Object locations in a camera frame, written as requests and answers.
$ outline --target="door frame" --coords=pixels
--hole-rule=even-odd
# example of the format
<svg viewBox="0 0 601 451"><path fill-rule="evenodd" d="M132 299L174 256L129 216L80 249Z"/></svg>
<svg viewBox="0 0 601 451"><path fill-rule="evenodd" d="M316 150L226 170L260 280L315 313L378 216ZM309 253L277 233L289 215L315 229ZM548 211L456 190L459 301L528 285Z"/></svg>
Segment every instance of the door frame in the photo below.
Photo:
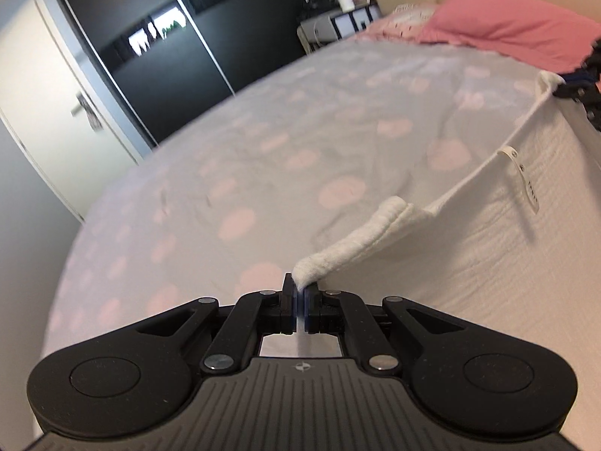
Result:
<svg viewBox="0 0 601 451"><path fill-rule="evenodd" d="M15 15L25 5L30 5L31 3L34 3L35 7L37 8L41 19L44 21L44 25L46 26L50 36L52 37L52 40L56 45L56 48L61 53L61 56L64 59L65 64L68 66L71 73L73 74L73 77L79 83L79 86L81 87L83 92L86 93L89 103L94 108L94 111L96 112L98 118L100 118L100 120L102 121L104 128L106 128L108 132L112 133L115 136L119 144L121 144L121 146L125 149L127 154L131 157L134 164L136 166L139 165L143 161L142 155L140 155L140 153L136 151L135 147L131 144L129 139L125 136L121 128L119 128L119 126L115 122L115 119L113 119L113 117L110 115L109 111L96 94L94 88L90 85L85 74L77 64L75 57L69 51L66 42L62 38L60 32L58 31L58 27L54 23L54 20L52 19L52 16L50 15L50 12L48 11L46 4L44 3L44 0L26 0L26 2L23 3L23 5L21 5L19 9L15 12ZM6 126L14 142L17 144L19 149L21 149L21 152L28 159L29 163L33 166L38 175L40 175L40 177L46 182L50 190L52 190L52 192L62 201L65 207L67 207L67 210L69 210L69 212L71 212L79 222L83 223L83 217L75 210L75 208L73 208L73 206L68 202L68 200L50 181L50 178L48 178L44 171L39 167L35 159L29 154L29 151L26 149L25 144L23 144L18 134L12 128L9 120L4 115L2 109L0 109L0 119L4 123L4 126Z"/></svg>

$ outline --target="white bottle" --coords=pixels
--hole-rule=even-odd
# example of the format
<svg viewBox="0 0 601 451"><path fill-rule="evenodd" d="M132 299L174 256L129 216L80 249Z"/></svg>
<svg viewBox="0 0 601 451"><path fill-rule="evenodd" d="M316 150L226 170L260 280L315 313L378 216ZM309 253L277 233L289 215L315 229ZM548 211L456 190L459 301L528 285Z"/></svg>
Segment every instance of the white bottle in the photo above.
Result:
<svg viewBox="0 0 601 451"><path fill-rule="evenodd" d="M343 12L350 12L355 9L355 3L353 0L338 0L338 4Z"/></svg>

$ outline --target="door handle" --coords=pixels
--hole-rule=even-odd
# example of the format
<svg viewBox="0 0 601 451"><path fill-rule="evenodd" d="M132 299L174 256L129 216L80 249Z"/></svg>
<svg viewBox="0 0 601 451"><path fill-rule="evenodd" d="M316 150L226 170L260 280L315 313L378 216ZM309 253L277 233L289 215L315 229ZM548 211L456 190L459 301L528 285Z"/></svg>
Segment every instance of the door handle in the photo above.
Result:
<svg viewBox="0 0 601 451"><path fill-rule="evenodd" d="M92 128L92 130L94 130L95 132L102 130L102 122L100 122L98 115L96 115L96 112L90 106L88 100L85 99L83 93L77 93L75 97L77 98L77 102L79 103L73 110L71 110L71 115L75 117L79 112L84 110L85 113L88 115L89 126Z"/></svg>

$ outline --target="white door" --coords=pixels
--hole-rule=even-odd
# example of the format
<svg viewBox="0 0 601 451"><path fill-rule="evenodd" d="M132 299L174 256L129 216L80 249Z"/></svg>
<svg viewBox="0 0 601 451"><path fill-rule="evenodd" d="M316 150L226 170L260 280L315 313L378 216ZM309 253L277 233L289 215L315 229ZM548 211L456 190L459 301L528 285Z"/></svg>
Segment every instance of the white door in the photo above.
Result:
<svg viewBox="0 0 601 451"><path fill-rule="evenodd" d="M0 118L63 203L84 218L136 160L50 29L43 2L31 0L0 30Z"/></svg>

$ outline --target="pillow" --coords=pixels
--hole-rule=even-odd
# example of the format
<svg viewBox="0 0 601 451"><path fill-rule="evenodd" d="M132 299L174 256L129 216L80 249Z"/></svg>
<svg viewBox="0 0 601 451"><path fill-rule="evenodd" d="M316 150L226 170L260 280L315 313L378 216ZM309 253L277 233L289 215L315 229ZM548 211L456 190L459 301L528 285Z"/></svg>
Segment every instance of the pillow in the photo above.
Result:
<svg viewBox="0 0 601 451"><path fill-rule="evenodd" d="M601 24L541 0L446 0L415 40L471 45L566 73L600 36Z"/></svg>
<svg viewBox="0 0 601 451"><path fill-rule="evenodd" d="M376 20L363 32L357 34L356 38L368 41L413 41L420 34L435 8L436 5L433 3L399 5L390 15Z"/></svg>

